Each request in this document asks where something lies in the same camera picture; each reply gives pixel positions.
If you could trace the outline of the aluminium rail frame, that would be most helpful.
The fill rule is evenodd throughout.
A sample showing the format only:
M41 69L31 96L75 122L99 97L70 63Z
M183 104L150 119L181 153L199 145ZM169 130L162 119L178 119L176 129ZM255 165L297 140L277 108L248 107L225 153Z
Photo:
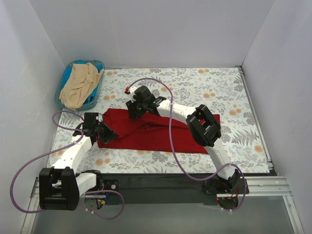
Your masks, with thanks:
M235 68L239 72L239 77L242 79L244 92L247 95L247 99L249 102L249 107L251 108L252 116L255 120L255 125L260 134L261 142L264 146L264 151L266 153L267 165L269 166L270 173L269 174L248 174L246 176L246 181L251 184L250 193L247 196L255 196L255 197L282 197L283 205L286 209L286 215L291 223L292 233L293 234L303 234L304 230L302 224L300 222L300 218L298 216L291 189L287 182L287 179L284 176L279 176L274 170L274 166L272 163L271 156L269 154L269 150L267 148L264 135L262 133L261 127L259 125L259 121L251 100L251 96L246 84L246 80L244 77L244 72L242 66L237 65Z

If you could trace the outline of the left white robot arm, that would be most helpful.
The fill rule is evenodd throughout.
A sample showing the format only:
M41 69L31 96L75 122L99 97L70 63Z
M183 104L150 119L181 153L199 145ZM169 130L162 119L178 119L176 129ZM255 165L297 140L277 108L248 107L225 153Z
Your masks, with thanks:
M86 112L72 135L71 146L50 167L39 173L39 206L43 210L70 210L77 208L86 192L98 195L104 184L99 170L77 169L87 152L98 140L108 143L118 135L111 130L99 113Z

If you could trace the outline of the floral table mat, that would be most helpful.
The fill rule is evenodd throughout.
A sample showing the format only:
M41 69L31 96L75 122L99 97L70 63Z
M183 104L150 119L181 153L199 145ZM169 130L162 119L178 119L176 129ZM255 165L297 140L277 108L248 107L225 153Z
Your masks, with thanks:
M269 172L271 160L238 68L109 69L93 112L124 109L129 99L124 90L130 84L147 86L155 96L173 98L178 104L206 105L212 113L220 114L222 141L230 160L245 174ZM100 149L94 145L79 164L78 171L85 170L213 173L215 167L205 154Z

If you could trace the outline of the blue t shirt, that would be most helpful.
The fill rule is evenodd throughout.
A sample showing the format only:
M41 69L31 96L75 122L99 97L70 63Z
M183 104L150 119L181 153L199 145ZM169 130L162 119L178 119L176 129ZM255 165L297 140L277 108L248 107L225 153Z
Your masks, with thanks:
M103 73L104 65L99 61L74 61L65 68L58 99L68 109L94 104Z

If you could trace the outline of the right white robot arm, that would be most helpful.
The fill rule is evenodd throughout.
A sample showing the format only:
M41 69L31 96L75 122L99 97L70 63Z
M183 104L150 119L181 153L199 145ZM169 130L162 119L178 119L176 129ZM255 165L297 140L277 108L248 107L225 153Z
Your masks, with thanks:
M188 107L173 103L165 97L155 97L146 86L127 87L125 94L131 97L126 103L130 118L138 119L150 113L160 117L168 117L169 123L177 120L188 126L193 140L210 156L217 169L218 184L211 189L218 193L236 192L240 179L239 170L232 164L221 139L221 126L209 108L203 104Z

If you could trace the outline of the beige t shirt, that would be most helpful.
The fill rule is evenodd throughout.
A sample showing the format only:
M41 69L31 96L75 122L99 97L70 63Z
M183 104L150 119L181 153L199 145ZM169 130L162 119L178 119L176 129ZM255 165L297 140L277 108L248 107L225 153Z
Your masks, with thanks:
M81 108L97 88L103 73L103 67L98 70L90 62L73 64L69 78L60 91L59 100L67 109Z

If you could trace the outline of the blue plastic basket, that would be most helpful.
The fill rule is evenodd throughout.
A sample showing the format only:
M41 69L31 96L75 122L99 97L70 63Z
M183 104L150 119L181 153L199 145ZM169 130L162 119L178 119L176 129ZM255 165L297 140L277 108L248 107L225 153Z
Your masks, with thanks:
M70 77L73 65L74 64L87 64L87 63L93 64L99 72L101 70L105 70L104 63L99 61L99 60L81 60L81 59L79 59L79 60L74 60L71 63L69 63L66 66L66 68L65 68L65 70L61 76L60 82L58 84L58 87L57 87L57 90L56 90L55 96L54 96L54 101L59 108L61 108L61 109L66 108L65 105L63 103L61 103L61 101L59 99L59 95L60 95L61 90L63 89L63 87L65 86L66 82L68 81L68 79ZM85 100L84 104L80 108L78 108L78 111L86 111L86 110L90 110L90 109L95 107L95 105L98 102L98 96L99 96L99 92L100 92L100 89L102 86L103 76L104 76L104 74L101 75L97 87L89 95L89 97Z

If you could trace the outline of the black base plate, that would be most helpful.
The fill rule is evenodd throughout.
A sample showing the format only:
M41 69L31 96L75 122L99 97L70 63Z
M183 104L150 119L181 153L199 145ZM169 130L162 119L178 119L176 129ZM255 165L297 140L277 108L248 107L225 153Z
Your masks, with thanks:
M101 199L107 205L125 204L226 204L238 206L241 195L248 194L247 181L240 178L229 192L216 176L194 181L184 174L100 174L100 186L84 193L87 199Z

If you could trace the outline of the red t shirt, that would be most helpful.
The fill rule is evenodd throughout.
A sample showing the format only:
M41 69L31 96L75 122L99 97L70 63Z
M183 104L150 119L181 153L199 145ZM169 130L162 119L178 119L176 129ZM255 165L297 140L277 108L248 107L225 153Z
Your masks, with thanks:
M172 151L167 117L146 113L140 119L133 120L129 117L128 110L110 108L103 114L103 120L118 137L108 143L98 140L99 148ZM195 142L186 124L172 120L172 135L175 152L207 154L207 151Z

